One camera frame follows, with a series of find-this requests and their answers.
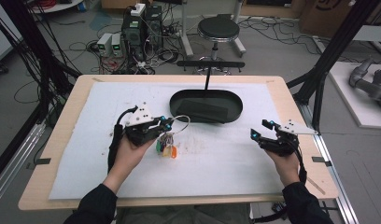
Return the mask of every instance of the black sleeve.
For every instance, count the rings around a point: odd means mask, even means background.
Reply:
[[[330,217],[319,207],[316,196],[311,194],[304,183],[297,182],[283,189],[291,223],[331,223]]]
[[[118,197],[111,189],[100,184],[80,201],[78,210],[64,224],[109,224],[115,216]]]

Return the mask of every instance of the white paper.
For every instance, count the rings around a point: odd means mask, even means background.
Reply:
[[[50,199],[80,199],[106,177],[108,147],[119,115],[147,102],[154,117],[170,114],[177,91],[204,84],[96,82],[63,153]],[[240,118],[226,124],[191,123],[174,136],[177,156],[163,158],[156,143],[120,188],[120,198],[271,194],[283,186],[272,160],[250,139],[250,128],[275,138],[263,119],[280,123],[264,84],[210,84],[210,90],[236,93],[243,101]],[[130,117],[126,115],[121,123]],[[173,131],[184,122],[175,121]]]

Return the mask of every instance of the orange object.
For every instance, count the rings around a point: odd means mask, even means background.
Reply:
[[[173,158],[173,159],[176,158],[176,147],[175,146],[171,147],[171,158]]]

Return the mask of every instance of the black oval tray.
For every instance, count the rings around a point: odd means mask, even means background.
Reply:
[[[187,115],[190,122],[229,123],[237,120],[242,111],[243,102],[231,91],[184,90],[176,92],[170,99],[171,114],[174,117]]]

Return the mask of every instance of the stool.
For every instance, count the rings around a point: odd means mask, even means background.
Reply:
[[[204,39],[214,42],[214,47],[211,51],[211,56],[202,57],[202,61],[224,61],[223,59],[217,57],[218,42],[231,42],[234,41],[240,33],[240,27],[232,20],[217,16],[212,18],[203,19],[199,22],[197,27],[197,33]],[[205,67],[197,67],[197,73],[203,75]],[[231,72],[229,68],[224,69],[223,67],[212,67],[211,74],[214,71],[223,73],[224,75],[230,75]]]

